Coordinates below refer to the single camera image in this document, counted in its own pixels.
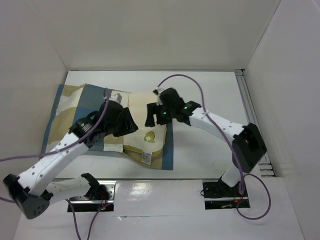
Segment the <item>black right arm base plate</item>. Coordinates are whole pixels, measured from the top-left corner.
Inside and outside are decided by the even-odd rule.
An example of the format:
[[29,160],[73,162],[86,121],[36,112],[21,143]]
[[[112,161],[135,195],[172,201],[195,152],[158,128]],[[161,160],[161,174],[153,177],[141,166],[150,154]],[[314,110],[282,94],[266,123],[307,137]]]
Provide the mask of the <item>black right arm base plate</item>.
[[206,210],[226,210],[250,208],[248,193],[239,193],[239,182],[234,187],[229,187],[220,179],[217,181],[203,181],[200,195],[204,197]]

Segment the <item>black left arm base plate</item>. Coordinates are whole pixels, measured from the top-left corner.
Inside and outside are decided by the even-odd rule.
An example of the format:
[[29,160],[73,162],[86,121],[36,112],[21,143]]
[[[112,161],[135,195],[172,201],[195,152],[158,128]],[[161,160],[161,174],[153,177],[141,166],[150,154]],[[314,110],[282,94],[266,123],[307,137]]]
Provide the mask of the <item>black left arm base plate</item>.
[[101,180],[99,183],[104,186],[105,191],[99,190],[93,198],[75,196],[69,199],[76,213],[93,213],[98,210],[102,212],[114,211],[116,182]]

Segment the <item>blue beige plaid pillowcase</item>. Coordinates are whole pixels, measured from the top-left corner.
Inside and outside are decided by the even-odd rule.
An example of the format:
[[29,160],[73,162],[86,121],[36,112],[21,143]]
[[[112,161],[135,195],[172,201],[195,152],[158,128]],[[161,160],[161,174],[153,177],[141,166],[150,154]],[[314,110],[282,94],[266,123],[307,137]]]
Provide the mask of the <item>blue beige plaid pillowcase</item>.
[[[103,103],[104,88],[92,84],[80,86],[60,85],[51,109],[50,119],[46,127],[41,152],[48,152],[63,138],[69,127],[78,119],[97,111]],[[130,92],[112,90],[112,94],[119,93],[122,97],[121,105],[128,107]],[[174,168],[173,125],[166,126],[165,143],[162,151],[162,169],[171,171]],[[106,136],[98,141],[91,149],[91,153],[100,155],[107,153],[123,153],[124,136]]]

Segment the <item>cream pillow with duck patch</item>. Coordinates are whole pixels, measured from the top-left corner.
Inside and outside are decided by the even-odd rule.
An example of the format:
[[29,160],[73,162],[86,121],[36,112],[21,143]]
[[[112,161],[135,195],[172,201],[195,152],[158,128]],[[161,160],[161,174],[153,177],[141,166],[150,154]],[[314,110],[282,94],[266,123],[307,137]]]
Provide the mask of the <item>cream pillow with duck patch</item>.
[[128,97],[128,108],[138,130],[123,137],[123,153],[136,163],[151,169],[162,169],[163,148],[167,127],[146,127],[147,104],[157,101],[153,93],[132,92]]

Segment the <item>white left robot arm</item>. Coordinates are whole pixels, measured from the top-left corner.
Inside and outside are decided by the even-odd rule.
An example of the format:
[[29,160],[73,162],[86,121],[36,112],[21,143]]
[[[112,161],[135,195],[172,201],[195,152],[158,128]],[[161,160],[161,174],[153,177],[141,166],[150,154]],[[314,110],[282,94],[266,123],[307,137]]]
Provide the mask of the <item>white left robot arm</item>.
[[102,199],[108,195],[107,189],[90,173],[59,182],[53,179],[104,137],[122,137],[137,130],[128,107],[114,100],[106,101],[98,111],[78,119],[36,164],[18,175],[8,174],[3,183],[29,220],[40,216],[51,204],[65,199],[79,196],[88,200]]

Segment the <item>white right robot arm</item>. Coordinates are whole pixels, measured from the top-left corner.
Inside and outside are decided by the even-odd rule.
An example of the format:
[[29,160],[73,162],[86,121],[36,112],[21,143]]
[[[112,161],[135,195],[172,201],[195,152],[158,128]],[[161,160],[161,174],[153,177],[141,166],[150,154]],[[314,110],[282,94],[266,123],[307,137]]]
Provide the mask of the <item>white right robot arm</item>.
[[147,104],[146,127],[166,125],[173,119],[188,126],[204,130],[232,147],[232,165],[219,179],[218,190],[230,196],[241,181],[266,154],[267,147],[258,127],[249,123],[232,122],[204,109],[194,101],[184,102],[174,88],[156,88],[157,101]]

